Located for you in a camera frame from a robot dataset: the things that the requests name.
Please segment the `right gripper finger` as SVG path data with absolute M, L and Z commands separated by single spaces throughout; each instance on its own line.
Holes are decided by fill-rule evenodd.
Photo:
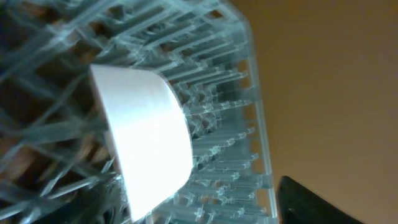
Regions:
M 277 202 L 282 224 L 363 224 L 286 175 Z

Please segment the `pink bowl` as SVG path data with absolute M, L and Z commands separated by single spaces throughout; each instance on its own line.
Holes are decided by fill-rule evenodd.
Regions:
M 90 65 L 92 90 L 109 129 L 133 221 L 180 190 L 193 169 L 190 130 L 158 72 Z

